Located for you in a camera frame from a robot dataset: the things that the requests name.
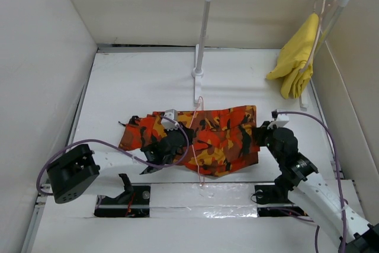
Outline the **pink wire hanger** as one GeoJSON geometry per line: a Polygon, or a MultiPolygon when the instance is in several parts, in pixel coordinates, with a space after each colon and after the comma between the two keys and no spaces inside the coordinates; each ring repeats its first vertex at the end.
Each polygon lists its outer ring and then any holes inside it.
{"type": "MultiPolygon", "coordinates": [[[[199,98],[198,98],[197,105],[196,105],[196,108],[195,108],[195,110],[193,112],[191,123],[190,123],[189,127],[192,127],[192,124],[194,122],[196,113],[197,113],[197,111],[198,111],[199,108],[201,108],[202,110],[204,110],[204,98],[202,96],[199,96],[199,98]]],[[[194,142],[192,142],[192,153],[194,155],[194,160],[195,160],[195,163],[196,163],[196,166],[197,166],[197,175],[198,175],[198,179],[199,179],[199,185],[200,185],[200,187],[203,187],[204,184],[205,184],[205,178],[202,177],[201,174],[200,174],[200,165],[198,163],[197,154],[196,154],[195,147],[194,147],[194,142]]]]}

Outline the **orange camouflage trousers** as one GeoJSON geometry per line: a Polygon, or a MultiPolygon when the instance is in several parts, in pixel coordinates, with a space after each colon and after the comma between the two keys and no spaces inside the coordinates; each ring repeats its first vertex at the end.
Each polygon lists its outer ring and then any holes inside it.
{"type": "MultiPolygon", "coordinates": [[[[260,147],[252,133],[256,127],[256,106],[198,111],[190,127],[193,112],[178,112],[177,122],[180,126],[184,125],[195,131],[193,142],[201,175],[222,177],[258,163],[260,147]]],[[[158,139],[163,138],[163,114],[163,111],[155,111],[146,117],[133,116],[125,125],[119,147],[126,151],[139,149],[142,145],[142,127],[147,127],[144,137],[148,142],[151,142],[151,135],[158,139]]],[[[197,172],[192,145],[187,147],[187,151],[184,160],[178,165],[197,172]]]]}

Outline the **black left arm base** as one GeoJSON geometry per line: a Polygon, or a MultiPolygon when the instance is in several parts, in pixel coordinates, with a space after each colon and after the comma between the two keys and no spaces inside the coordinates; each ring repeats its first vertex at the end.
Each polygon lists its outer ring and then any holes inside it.
{"type": "Polygon", "coordinates": [[[145,218],[150,216],[149,184],[133,185],[127,174],[120,174],[123,192],[115,198],[98,196],[94,210],[95,217],[145,218]]]}

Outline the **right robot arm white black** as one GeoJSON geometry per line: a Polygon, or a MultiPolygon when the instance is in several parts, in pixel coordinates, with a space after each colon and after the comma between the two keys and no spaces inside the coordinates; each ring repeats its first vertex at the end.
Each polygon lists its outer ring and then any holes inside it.
{"type": "Polygon", "coordinates": [[[378,226],[356,213],[336,195],[317,167],[298,150],[293,131],[272,127],[265,121],[253,130],[260,147],[266,147],[278,163],[274,195],[304,210],[341,252],[378,252],[378,226]]]}

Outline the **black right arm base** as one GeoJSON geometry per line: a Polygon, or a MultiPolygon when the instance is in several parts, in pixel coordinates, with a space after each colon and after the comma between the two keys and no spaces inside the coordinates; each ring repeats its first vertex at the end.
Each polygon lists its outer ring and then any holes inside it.
{"type": "Polygon", "coordinates": [[[255,184],[250,200],[259,217],[295,217],[310,221],[306,212],[290,202],[275,184],[255,184]]]}

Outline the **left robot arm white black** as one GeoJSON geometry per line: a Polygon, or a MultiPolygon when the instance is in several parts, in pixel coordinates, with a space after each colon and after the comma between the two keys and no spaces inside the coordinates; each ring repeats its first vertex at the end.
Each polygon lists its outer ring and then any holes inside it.
{"type": "MultiPolygon", "coordinates": [[[[149,164],[141,174],[151,174],[162,165],[172,165],[184,160],[187,147],[192,145],[193,129],[184,125],[176,130],[164,130],[163,138],[152,137],[138,148],[149,164]]],[[[96,194],[115,200],[117,204],[128,203],[135,190],[127,175],[129,166],[123,158],[94,152],[89,145],[80,144],[57,158],[47,167],[54,201],[65,204],[83,194],[96,194]]]]}

